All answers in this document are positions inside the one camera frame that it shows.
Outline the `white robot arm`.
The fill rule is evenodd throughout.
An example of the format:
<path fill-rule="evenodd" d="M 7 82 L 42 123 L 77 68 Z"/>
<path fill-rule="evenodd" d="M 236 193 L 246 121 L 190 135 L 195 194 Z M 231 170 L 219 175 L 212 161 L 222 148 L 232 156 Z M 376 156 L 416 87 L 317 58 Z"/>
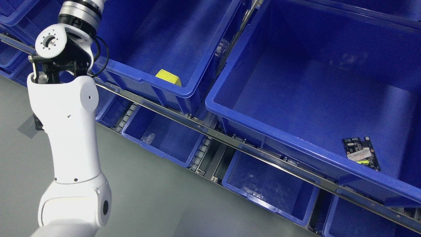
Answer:
<path fill-rule="evenodd" d="M 67 0 L 57 24 L 37 37 L 27 78 L 36 128 L 48 135 L 54 180 L 38 207 L 33 237 L 93 237 L 111 216 L 112 192 L 96 136 L 99 93 L 88 73 L 104 0 Z"/>

